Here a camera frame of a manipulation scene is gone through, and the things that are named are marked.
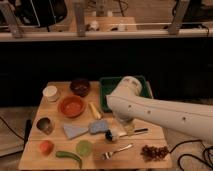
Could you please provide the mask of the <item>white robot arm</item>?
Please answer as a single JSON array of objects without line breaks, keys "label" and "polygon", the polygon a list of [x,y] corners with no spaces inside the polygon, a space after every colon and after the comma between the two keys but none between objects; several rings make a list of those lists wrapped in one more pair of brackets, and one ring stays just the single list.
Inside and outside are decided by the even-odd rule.
[{"label": "white robot arm", "polygon": [[125,76],[106,96],[108,107],[121,123],[141,119],[213,144],[213,105],[151,99],[141,97],[141,91],[137,78]]}]

